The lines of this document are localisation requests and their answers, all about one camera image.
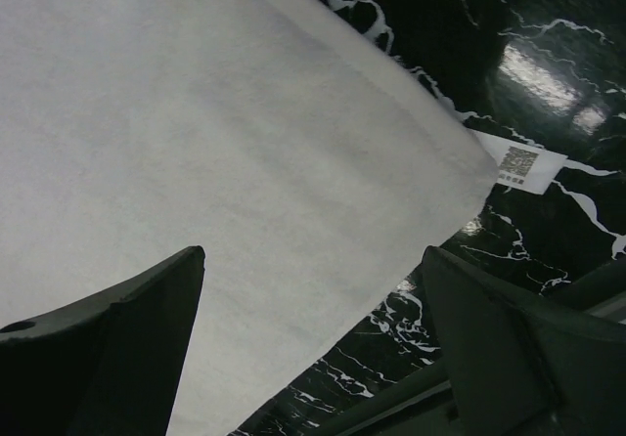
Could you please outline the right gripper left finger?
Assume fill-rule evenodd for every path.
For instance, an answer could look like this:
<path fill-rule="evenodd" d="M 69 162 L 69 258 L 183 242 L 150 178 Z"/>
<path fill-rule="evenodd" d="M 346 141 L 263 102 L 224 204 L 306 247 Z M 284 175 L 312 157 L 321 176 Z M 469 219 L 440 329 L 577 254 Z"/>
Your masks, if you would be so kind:
<path fill-rule="evenodd" d="M 164 435 L 201 298 L 204 251 L 1 329 L 4 435 Z"/>

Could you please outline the large white towel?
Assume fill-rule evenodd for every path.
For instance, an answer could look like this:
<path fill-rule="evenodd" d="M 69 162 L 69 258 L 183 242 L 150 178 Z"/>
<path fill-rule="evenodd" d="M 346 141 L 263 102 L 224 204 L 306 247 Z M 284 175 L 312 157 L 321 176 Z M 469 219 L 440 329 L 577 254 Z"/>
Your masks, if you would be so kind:
<path fill-rule="evenodd" d="M 478 215 L 469 130 L 317 0 L 1 0 L 1 318 L 190 244 L 173 435 L 225 435 Z"/>

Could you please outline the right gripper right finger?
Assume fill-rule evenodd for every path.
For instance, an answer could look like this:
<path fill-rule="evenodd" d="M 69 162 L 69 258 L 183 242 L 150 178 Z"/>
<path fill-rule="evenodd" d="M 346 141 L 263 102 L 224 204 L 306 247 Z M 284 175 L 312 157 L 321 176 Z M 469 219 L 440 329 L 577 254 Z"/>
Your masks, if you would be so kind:
<path fill-rule="evenodd" d="M 622 435 L 625 327 L 431 246 L 426 301 L 468 435 Z"/>

